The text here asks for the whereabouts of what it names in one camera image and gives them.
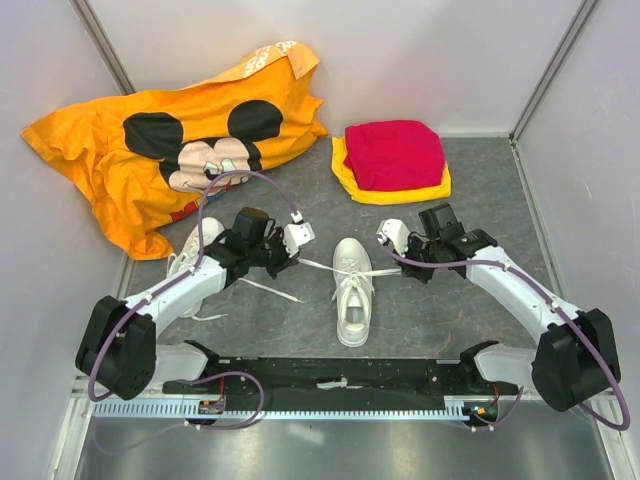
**white sneaker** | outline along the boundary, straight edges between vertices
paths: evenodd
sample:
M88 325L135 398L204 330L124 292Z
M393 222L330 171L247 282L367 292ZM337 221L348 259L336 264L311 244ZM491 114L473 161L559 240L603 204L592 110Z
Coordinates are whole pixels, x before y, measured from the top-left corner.
M360 242L342 240L333 254L333 277L336 281L338 339L347 347L364 345L371 323L371 260Z
M204 217L202 219L202 236L204 245L207 246L216 239L224 231L224 226L213 217ZM169 255L167 262L167 277L176 274L180 270L190 267L198 258L198 252L200 250L200 239L198 238L198 226L191 231L187 240L184 242L184 247L179 255L172 253ZM190 307L184 312L182 317L192 317L202 307L202 300Z

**shoelace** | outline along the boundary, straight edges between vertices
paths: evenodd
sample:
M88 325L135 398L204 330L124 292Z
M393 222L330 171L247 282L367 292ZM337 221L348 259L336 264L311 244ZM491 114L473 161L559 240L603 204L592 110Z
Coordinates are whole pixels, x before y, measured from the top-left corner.
M339 270L337 268L328 267L318 262L314 262L313 260L307 260L305 258L299 258L298 262L303 265L307 265L309 267L320 268L322 270L329 270L331 272L336 272L341 275L345 275L345 278L340 282L340 284L336 287L336 291L333 292L333 296L331 297L331 301L333 302L338 296L338 292L346 285L351 285L355 288L362 289L360 282L365 283L367 286L371 288L371 292L375 295L375 288L373 288L373 282L371 277L384 277L387 275L397 275L400 273L399 268L388 268L385 270L371 270L370 272L361 272L360 270L352 270L355 268L355 261L352 260L349 265L349 270Z
M175 262L177 262L177 261L183 262L183 261L188 260L189 258L191 258L191 256L188 255L188 252L189 252L189 249L187 248L185 250L185 253L183 253L181 255L176 255L175 253L169 254L168 261L167 261L167 275L169 275L169 271L171 270L171 267L173 266L173 264ZM282 298L286 298L287 300L291 300L292 302L304 303L302 300L294 297L293 295L289 295L288 293L281 292L280 290L276 290L275 288L267 287L266 285L262 285L261 283L254 282L253 280L249 280L249 279L246 279L246 278L239 278L238 280L240 280L242 282L245 282L245 283L248 283L249 285L252 285L254 287L266 290L267 292L275 293L276 295L278 295L278 296L280 296ZM210 321L210 320L217 320L219 318L226 317L227 315L228 315L228 313L211 315L211 316L208 316L208 317L198 317L197 315L191 315L190 318L192 318L193 320L197 320L198 322L207 322L207 321Z

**orange fabric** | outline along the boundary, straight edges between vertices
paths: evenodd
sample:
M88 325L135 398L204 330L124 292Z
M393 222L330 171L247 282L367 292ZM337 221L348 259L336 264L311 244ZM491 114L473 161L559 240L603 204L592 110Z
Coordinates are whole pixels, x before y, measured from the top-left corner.
M136 260L163 258L155 230L197 210L215 175L277 167L327 135L310 95L319 60L279 42L204 82L61 108L22 132L87 197L107 238ZM222 179L208 201L248 178Z
M416 190L403 190L399 192L377 192L371 190L361 190L353 174L353 170L344 164L347 158L347 145L344 137L332 139L333 156L331 159L331 170L338 177L344 189L351 195L351 199L371 205L397 205L401 203L424 202L435 200L451 195L451 175L449 166L445 164L442 173L442 182L435 187L419 188Z

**metal floor plate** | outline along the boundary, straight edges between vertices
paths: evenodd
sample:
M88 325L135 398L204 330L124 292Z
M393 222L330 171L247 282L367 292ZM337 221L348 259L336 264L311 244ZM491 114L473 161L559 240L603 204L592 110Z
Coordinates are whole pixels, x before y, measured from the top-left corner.
M109 449L175 423L92 419ZM178 428L122 455L102 454L87 439L76 479L612 479L598 434L580 413L523 402L493 433L449 423L264 420L238 431Z

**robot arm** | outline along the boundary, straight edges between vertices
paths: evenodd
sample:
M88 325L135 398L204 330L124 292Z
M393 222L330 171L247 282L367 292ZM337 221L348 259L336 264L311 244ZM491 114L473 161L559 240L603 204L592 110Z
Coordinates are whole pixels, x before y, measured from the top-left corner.
M480 378L535 388L554 409L565 411L609 387L593 356L551 309L542 295L561 307L593 343L616 380L620 380L611 321L600 310L582 312L528 276L482 230L466 232L450 205L419 214L429 240L410 233L400 220L386 220L378 230L383 244L409 261L450 266L498 300L529 332L537 348L512 348L485 342L463 352ZM427 283L435 268L398 262L404 276Z
M266 213L244 208L236 216L233 227L205 247L205 256L197 268L187 265L124 301L110 296L100 300L80 345L77 368L89 375L109 332L135 305L147 300L109 347L100 364L98 382L129 400L149 385L199 378L211 352L195 342L156 345L157 338L191 305L224 290L246 275L251 267L264 267L275 278L297 263L300 247L315 237L308 223L301 223L301 218L294 218L296 220L298 223L284 228L272 226L267 230L273 220ZM176 283L187 268L191 275ZM175 285L156 296L156 292L171 284Z

